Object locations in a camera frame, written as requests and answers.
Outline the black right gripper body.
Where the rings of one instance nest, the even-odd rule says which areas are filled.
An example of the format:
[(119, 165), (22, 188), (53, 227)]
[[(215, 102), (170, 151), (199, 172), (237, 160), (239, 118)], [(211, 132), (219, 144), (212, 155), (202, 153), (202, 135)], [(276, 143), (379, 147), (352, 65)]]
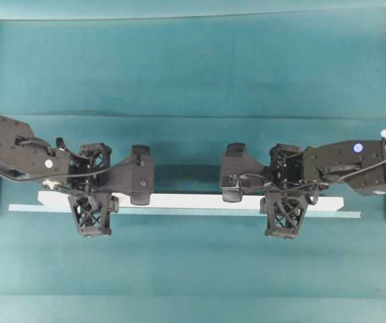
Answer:
[(264, 187), (264, 195), (303, 194), (309, 191), (303, 177), (304, 152), (290, 156), (284, 165), (269, 165), (267, 177), (270, 181)]

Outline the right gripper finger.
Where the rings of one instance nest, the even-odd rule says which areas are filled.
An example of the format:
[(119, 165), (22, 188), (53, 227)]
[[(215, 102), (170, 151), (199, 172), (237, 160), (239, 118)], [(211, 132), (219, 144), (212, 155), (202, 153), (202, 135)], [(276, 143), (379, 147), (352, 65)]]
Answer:
[(303, 196), (268, 193), (260, 201), (260, 213), (267, 215), (264, 235), (294, 239), (302, 226), (308, 203)]
[(282, 143), (276, 144), (270, 150), (270, 164), (271, 165), (284, 165), (286, 160), (292, 156), (300, 153), (300, 147), (294, 145), (286, 145)]

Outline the left gripper black taped finger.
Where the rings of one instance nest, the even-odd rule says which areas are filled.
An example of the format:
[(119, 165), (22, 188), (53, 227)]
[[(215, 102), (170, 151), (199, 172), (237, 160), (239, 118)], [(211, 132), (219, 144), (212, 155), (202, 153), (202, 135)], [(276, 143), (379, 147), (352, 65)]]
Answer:
[(81, 236), (111, 236), (110, 214), (119, 209), (117, 197), (111, 194), (69, 195), (68, 201)]
[(108, 168), (110, 166), (110, 147), (103, 143), (82, 145), (79, 155), (89, 160), (92, 168)]

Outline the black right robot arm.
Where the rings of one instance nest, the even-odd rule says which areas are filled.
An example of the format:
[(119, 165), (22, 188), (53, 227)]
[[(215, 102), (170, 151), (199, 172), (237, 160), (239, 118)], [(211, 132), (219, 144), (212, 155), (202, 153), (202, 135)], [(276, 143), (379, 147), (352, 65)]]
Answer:
[[(267, 236), (297, 237), (307, 209), (319, 193), (345, 183), (361, 195), (386, 194), (386, 131), (377, 141), (341, 141), (301, 149), (277, 144), (265, 166), (248, 154), (243, 143), (229, 144), (222, 156), (219, 186), (223, 200), (238, 203), (251, 192), (262, 194), (260, 213), (268, 218)], [(110, 214), (119, 208), (118, 193), (134, 205), (148, 205), (154, 167), (147, 146), (110, 165), (110, 148), (84, 145), (73, 158), (68, 201), (78, 232), (83, 236), (111, 234)]]

